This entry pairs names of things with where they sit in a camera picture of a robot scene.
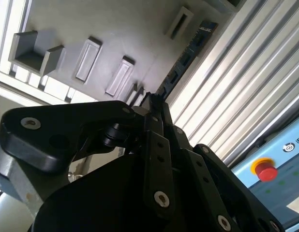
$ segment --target emergency stop button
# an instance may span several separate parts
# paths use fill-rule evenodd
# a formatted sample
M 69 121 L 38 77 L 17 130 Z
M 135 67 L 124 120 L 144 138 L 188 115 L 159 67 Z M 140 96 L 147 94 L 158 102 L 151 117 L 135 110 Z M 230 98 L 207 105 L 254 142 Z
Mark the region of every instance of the emergency stop button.
M 271 158 L 258 158 L 251 165 L 251 172 L 258 176 L 261 181 L 271 181 L 277 176 L 278 171 L 274 167 Z
M 255 167 L 255 172 L 261 181 L 271 181 L 277 176 L 277 170 L 271 162 L 262 162 Z

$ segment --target light blue control panel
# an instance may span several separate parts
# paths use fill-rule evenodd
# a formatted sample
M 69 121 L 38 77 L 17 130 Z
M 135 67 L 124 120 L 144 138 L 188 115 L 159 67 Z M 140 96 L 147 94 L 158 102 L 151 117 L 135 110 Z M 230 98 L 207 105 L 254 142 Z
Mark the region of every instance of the light blue control panel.
M 270 158 L 278 175 L 261 182 L 252 163 Z M 287 232 L 299 229 L 299 118 L 237 165 L 233 173 L 281 222 Z

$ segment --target metal frame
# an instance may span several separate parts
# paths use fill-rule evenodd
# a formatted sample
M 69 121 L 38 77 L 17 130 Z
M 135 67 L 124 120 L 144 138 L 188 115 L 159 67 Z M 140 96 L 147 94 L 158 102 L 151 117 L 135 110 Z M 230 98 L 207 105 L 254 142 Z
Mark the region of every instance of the metal frame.
M 229 165 L 299 103 L 299 1 L 246 1 L 203 54 L 168 99 L 171 115 Z

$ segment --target red button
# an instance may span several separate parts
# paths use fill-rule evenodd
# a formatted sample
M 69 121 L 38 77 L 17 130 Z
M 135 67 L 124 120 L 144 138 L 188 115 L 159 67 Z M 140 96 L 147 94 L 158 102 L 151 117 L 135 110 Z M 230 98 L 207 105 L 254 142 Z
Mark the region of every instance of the red button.
M 270 162 L 264 162 L 257 165 L 255 172 L 261 181 L 271 181 L 277 176 L 277 170 Z

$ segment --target screw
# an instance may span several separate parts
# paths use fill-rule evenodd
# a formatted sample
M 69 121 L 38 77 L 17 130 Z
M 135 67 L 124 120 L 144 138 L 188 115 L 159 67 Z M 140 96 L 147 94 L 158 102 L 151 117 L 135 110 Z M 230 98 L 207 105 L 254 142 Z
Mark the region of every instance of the screw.
M 33 117 L 25 117 L 22 120 L 20 120 L 20 124 L 30 130 L 37 130 L 41 127 L 41 123 L 39 120 Z
M 128 113 L 128 114 L 130 113 L 130 110 L 127 109 L 127 108 L 125 108 L 125 107 L 124 107 L 122 110 L 123 110 L 125 113 Z
M 229 223 L 229 221 L 222 215 L 219 215 L 217 217 L 218 223 L 221 225 L 221 227 L 225 230 L 225 231 L 231 231 L 231 225 Z
M 204 153 L 209 153 L 209 150 L 205 146 L 202 147 L 202 150 Z
M 154 199 L 156 203 L 163 208 L 167 208 L 170 205 L 170 200 L 164 192 L 161 191 L 155 192 Z
M 270 221 L 270 224 L 277 232 L 280 232 L 280 228 L 273 221 Z
M 182 131 L 180 128 L 177 128 L 177 132 L 178 132 L 179 134 L 183 134 L 183 131 Z

